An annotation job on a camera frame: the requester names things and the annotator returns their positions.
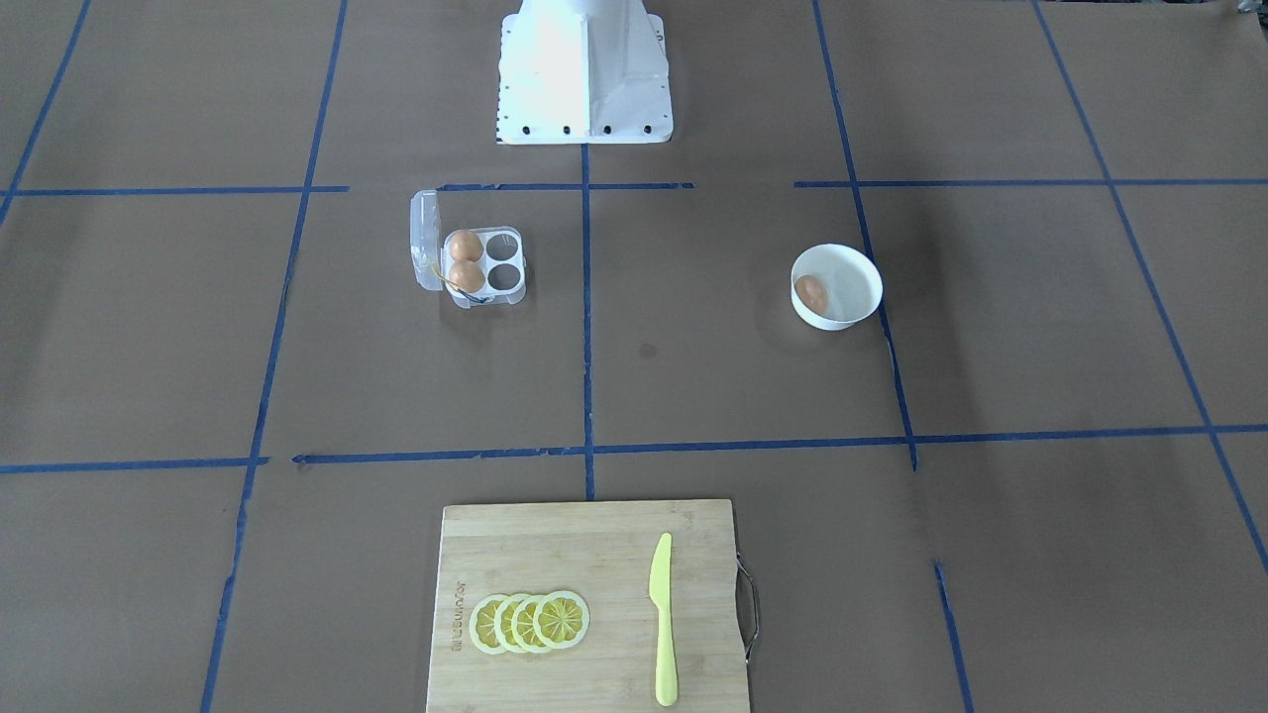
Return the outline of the clear plastic egg box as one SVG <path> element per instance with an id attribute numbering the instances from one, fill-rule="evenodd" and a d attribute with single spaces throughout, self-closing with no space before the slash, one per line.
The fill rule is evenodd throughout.
<path id="1" fill-rule="evenodd" d="M 527 293 L 524 236 L 510 226 L 441 232 L 437 192 L 410 203 L 410 256 L 425 291 L 445 292 L 463 310 L 517 304 Z"/>

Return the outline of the brown egg from bowl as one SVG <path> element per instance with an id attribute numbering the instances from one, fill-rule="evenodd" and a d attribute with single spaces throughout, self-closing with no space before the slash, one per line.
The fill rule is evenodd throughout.
<path id="1" fill-rule="evenodd" d="M 798 280 L 795 280 L 792 289 L 795 289 L 795 294 L 798 296 L 798 301 L 800 301 L 801 306 L 820 317 L 827 316 L 831 298 L 828 289 L 820 278 L 812 274 L 801 275 Z"/>

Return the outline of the brown egg in box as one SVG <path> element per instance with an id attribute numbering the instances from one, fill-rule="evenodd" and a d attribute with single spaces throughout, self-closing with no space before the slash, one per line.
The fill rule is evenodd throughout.
<path id="1" fill-rule="evenodd" d="M 484 256 L 484 242 L 481 233 L 473 230 L 456 230 L 448 236 L 448 256 L 453 260 L 479 263 Z"/>
<path id="2" fill-rule="evenodd" d="M 448 280 L 456 291 L 470 294 L 481 292 L 487 284 L 481 263 L 470 260 L 454 260 L 449 266 Z"/>

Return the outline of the bamboo cutting board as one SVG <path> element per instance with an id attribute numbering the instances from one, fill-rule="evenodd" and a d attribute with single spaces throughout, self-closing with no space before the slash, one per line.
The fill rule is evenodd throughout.
<path id="1" fill-rule="evenodd" d="M 725 499 L 456 505 L 429 712 L 747 712 Z"/>

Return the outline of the yellow plastic knife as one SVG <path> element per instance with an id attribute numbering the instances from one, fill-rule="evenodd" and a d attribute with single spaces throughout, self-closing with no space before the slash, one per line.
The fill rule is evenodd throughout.
<path id="1" fill-rule="evenodd" d="M 657 612 L 654 700 L 661 707 L 678 704 L 678 653 L 672 622 L 672 534 L 663 532 L 649 565 L 648 596 Z"/>

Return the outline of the white round bowl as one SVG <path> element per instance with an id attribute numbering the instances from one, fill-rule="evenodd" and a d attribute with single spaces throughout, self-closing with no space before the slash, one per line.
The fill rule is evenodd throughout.
<path id="1" fill-rule="evenodd" d="M 812 313 L 795 294 L 792 285 L 812 274 L 825 284 L 831 304 L 825 317 Z M 883 302 L 884 284 L 877 266 L 864 252 L 841 244 L 820 244 L 804 250 L 790 266 L 790 302 L 798 316 L 812 329 L 843 331 L 869 318 Z"/>

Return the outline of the lemon slice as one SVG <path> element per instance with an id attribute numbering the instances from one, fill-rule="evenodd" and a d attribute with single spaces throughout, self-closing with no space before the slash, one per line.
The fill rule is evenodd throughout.
<path id="1" fill-rule="evenodd" d="M 503 594 L 489 594 L 477 603 L 476 606 L 472 606 L 468 631 L 470 631 L 472 644 L 481 653 L 498 656 L 508 651 L 498 639 L 501 631 L 498 610 L 506 599 L 507 596 Z"/>
<path id="2" fill-rule="evenodd" d="M 571 650 L 583 641 L 590 628 L 590 608 L 579 594 L 557 590 L 541 595 L 536 612 L 536 632 L 552 651 Z"/>
<path id="3" fill-rule="evenodd" d="M 526 595 L 521 599 L 514 613 L 510 615 L 510 633 L 515 644 L 525 653 L 548 653 L 549 647 L 544 644 L 536 632 L 536 612 L 541 604 L 541 595 Z"/>
<path id="4" fill-rule="evenodd" d="M 527 594 L 506 595 L 495 608 L 493 633 L 495 641 L 503 653 L 526 653 L 515 633 L 515 613 L 519 605 L 527 598 Z"/>

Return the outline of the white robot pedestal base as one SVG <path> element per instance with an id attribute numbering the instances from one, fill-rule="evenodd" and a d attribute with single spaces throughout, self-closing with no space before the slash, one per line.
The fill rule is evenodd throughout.
<path id="1" fill-rule="evenodd" d="M 664 24 L 644 3 L 524 1 L 503 16 L 500 41 L 500 145 L 672 140 Z"/>

